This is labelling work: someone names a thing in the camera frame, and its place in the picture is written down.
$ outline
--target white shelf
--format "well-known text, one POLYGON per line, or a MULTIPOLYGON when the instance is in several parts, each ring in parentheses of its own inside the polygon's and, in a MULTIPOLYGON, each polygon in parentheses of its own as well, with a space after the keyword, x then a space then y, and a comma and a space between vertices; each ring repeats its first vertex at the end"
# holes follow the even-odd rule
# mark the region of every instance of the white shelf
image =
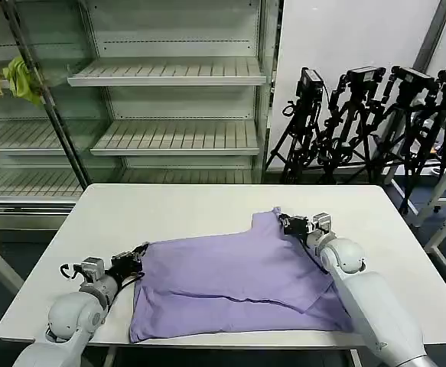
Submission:
POLYGON ((69 168, 0 168, 0 197, 72 197, 82 192, 69 168))
MULTIPOLYGON (((91 146, 96 126, 94 121, 68 124, 79 150, 91 146)), ((64 155, 64 151, 49 120, 10 120, 0 121, 0 155, 64 155)))
POLYGON ((94 155, 257 155, 255 122, 116 120, 94 155))
POLYGON ((68 78, 71 86, 260 86, 254 57, 99 59, 68 78))
POLYGON ((128 169, 124 184, 252 184, 251 170, 128 169))

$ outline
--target green cloth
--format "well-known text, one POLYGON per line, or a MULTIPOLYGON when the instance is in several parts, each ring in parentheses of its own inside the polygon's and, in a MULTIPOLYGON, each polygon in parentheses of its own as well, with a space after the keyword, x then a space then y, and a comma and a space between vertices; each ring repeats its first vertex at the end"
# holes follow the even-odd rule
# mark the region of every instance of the green cloth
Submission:
POLYGON ((41 94, 35 90, 34 79, 22 56, 17 56, 8 67, 4 67, 3 75, 10 82, 10 90, 15 97, 26 99, 38 106, 42 104, 41 94))

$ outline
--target metal shelving unit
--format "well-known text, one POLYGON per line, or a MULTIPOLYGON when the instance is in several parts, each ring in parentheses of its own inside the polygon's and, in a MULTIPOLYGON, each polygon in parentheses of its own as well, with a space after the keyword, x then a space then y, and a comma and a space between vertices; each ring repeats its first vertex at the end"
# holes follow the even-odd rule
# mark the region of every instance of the metal shelving unit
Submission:
POLYGON ((257 155, 255 122, 117 120, 94 155, 257 155))
POLYGON ((71 86, 261 86, 255 57, 99 59, 68 78, 71 86))
POLYGON ((92 182, 259 182, 277 17, 278 0, 0 2, 0 212, 63 213, 92 182), (19 55, 42 106, 7 90, 19 55))
MULTIPOLYGON (((95 122, 70 122, 80 150, 95 140, 95 122)), ((61 155, 64 151, 49 120, 0 121, 0 155, 61 155)))

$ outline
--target white table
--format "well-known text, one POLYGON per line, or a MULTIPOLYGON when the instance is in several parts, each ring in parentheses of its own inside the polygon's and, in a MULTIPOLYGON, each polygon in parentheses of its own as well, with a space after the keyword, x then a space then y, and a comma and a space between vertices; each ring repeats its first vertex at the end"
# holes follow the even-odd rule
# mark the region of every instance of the white table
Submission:
MULTIPOLYGON (((427 344, 446 343, 446 285, 396 208, 374 186, 240 186, 95 184, 81 196, 0 321, 0 338, 31 341, 43 331, 54 300, 77 291, 63 263, 104 258, 144 241, 241 232, 252 214, 281 206, 288 214, 332 215, 339 235, 360 243, 368 266, 381 272, 416 315, 427 344)), ((128 344, 132 286, 116 300, 93 345, 128 344)), ((350 349, 356 334, 322 331, 219 333, 150 339, 142 345, 207 348, 350 349)))

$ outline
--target black cable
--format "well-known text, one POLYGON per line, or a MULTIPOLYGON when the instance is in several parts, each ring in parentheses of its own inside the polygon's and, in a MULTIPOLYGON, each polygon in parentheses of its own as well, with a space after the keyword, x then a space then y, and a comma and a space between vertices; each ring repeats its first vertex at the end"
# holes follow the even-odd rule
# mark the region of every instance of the black cable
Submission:
POLYGON ((117 294, 121 293, 121 291, 126 288, 128 285, 134 283, 135 281, 138 281, 139 279, 143 278, 145 276, 145 273, 141 273, 140 275, 138 275, 137 277, 134 277, 133 279, 131 279, 130 281, 128 281, 127 283, 123 284, 121 289, 119 289, 119 292, 117 292, 117 294))
POLYGON ((324 92, 327 94, 327 103, 328 105, 330 104, 330 95, 328 94, 328 88, 327 85, 324 83, 323 78, 321 77, 320 74, 316 73, 317 77, 320 78, 320 80, 323 82, 323 87, 324 87, 324 92))
POLYGON ((321 270, 321 272, 328 274, 328 271, 325 270, 325 268, 323 268, 323 266, 321 266, 320 264, 318 264, 318 262, 316 261, 316 259, 314 258, 314 256, 312 254, 309 253, 308 251, 308 245, 306 245, 304 242, 301 241, 302 244, 302 248, 304 249, 304 252, 306 252, 306 255, 308 255, 308 257, 311 259, 311 261, 318 267, 318 269, 321 270))

